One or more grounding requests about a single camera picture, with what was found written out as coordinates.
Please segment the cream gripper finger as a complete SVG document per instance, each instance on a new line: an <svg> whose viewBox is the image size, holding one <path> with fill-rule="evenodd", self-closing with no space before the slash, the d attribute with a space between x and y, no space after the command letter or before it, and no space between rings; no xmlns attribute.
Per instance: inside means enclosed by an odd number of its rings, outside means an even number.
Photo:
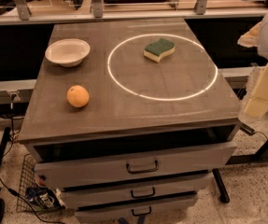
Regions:
<svg viewBox="0 0 268 224"><path fill-rule="evenodd" d="M260 119L268 111L268 64L259 68L247 83L243 115L248 119Z"/></svg>
<svg viewBox="0 0 268 224"><path fill-rule="evenodd" d="M258 36L260 32L261 24L258 22L252 28L250 28L246 33L240 36L237 44L246 47L256 47L258 45Z"/></svg>

